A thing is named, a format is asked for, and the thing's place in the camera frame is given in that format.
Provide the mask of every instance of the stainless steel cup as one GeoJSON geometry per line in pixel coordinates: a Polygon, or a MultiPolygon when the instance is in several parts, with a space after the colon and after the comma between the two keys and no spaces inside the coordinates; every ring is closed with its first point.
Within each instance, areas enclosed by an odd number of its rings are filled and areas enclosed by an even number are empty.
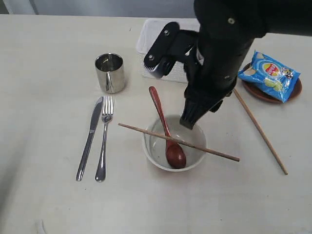
{"type": "Polygon", "coordinates": [[[123,60],[116,54],[104,54],[95,62],[101,89],[107,93],[118,93],[125,87],[123,60]]]}

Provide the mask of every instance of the blue snack bag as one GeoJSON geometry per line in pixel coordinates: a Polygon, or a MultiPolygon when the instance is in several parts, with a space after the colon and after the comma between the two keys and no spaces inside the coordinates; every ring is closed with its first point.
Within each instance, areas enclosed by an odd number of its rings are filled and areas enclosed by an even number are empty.
{"type": "Polygon", "coordinates": [[[253,83],[264,93],[285,102],[291,95],[300,73],[275,59],[255,51],[250,67],[238,77],[253,83]]]}

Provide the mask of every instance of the butter knife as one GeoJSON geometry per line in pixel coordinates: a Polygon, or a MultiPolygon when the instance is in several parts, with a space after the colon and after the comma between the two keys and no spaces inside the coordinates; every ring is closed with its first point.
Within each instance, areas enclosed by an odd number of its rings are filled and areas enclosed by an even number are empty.
{"type": "Polygon", "coordinates": [[[76,175],[76,181],[82,180],[84,169],[86,167],[89,152],[91,149],[93,136],[94,136],[94,133],[95,133],[96,128],[97,128],[99,116],[101,115],[101,112],[102,112],[102,107],[103,107],[103,97],[100,97],[96,102],[96,105],[94,107],[94,110],[93,110],[93,113],[91,116],[89,135],[88,135],[88,139],[87,139],[86,145],[84,147],[82,157],[81,157],[81,161],[80,161],[80,164],[78,167],[78,171],[77,171],[77,175],[76,175]]]}

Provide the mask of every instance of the white bowl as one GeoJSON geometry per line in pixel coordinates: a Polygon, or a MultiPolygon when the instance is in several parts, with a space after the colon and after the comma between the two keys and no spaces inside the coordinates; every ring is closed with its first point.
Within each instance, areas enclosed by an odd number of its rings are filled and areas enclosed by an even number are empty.
{"type": "MultiPolygon", "coordinates": [[[[192,130],[189,130],[179,124],[180,116],[166,116],[168,127],[173,138],[178,138],[194,145],[206,147],[206,138],[201,128],[195,124],[192,130]]],[[[147,130],[164,135],[164,130],[160,119],[157,119],[147,130]]],[[[186,156],[186,166],[182,169],[174,169],[169,165],[166,159],[166,140],[143,134],[143,149],[147,158],[157,167],[170,171],[182,172],[197,166],[205,157],[204,152],[180,145],[186,156]]]]}

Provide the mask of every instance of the chopstick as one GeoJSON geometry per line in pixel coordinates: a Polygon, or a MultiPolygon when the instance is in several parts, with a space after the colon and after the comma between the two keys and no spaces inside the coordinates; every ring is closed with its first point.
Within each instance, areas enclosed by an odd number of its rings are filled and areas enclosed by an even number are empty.
{"type": "Polygon", "coordinates": [[[279,164],[279,166],[281,167],[282,171],[285,173],[285,175],[288,175],[288,172],[284,166],[284,164],[282,163],[281,159],[279,158],[279,156],[277,155],[275,149],[273,148],[273,146],[271,145],[269,139],[267,138],[267,136],[265,135],[265,133],[263,132],[262,128],[260,127],[260,125],[258,124],[257,120],[254,118],[252,112],[250,111],[250,109],[248,108],[248,106],[246,105],[246,103],[244,102],[244,100],[242,99],[242,97],[239,95],[239,93],[237,92],[236,89],[233,89],[234,94],[236,95],[237,99],[239,100],[239,102],[242,104],[242,106],[244,107],[245,111],[247,112],[247,114],[249,115],[250,119],[252,120],[252,122],[254,123],[255,127],[257,128],[257,130],[259,131],[259,133],[261,134],[262,138],[264,139],[265,143],[267,144],[267,146],[269,147],[269,149],[271,150],[273,156],[275,157],[277,163],[279,164]]]}
{"type": "Polygon", "coordinates": [[[144,129],[141,129],[141,128],[133,127],[133,126],[126,125],[126,124],[123,124],[123,123],[119,123],[118,125],[122,126],[122,127],[125,127],[125,128],[129,128],[129,129],[138,131],[138,132],[141,132],[141,133],[145,133],[145,134],[148,134],[148,135],[151,135],[151,136],[162,138],[162,139],[165,139],[165,140],[172,140],[172,141],[174,141],[176,143],[179,143],[181,145],[185,145],[185,146],[197,149],[197,150],[201,150],[201,151],[210,153],[212,155],[217,155],[217,156],[220,156],[220,157],[224,157],[224,158],[236,161],[236,162],[239,162],[239,160],[240,160],[238,157],[234,157],[234,156],[227,155],[227,154],[215,151],[215,150],[211,150],[211,149],[203,148],[203,147],[200,147],[200,146],[196,146],[196,145],[190,144],[188,142],[185,142],[183,140],[175,139],[175,138],[172,138],[172,137],[169,137],[169,136],[165,136],[165,135],[162,135],[162,134],[154,133],[154,132],[151,132],[151,131],[148,131],[148,130],[144,130],[144,129]]]}

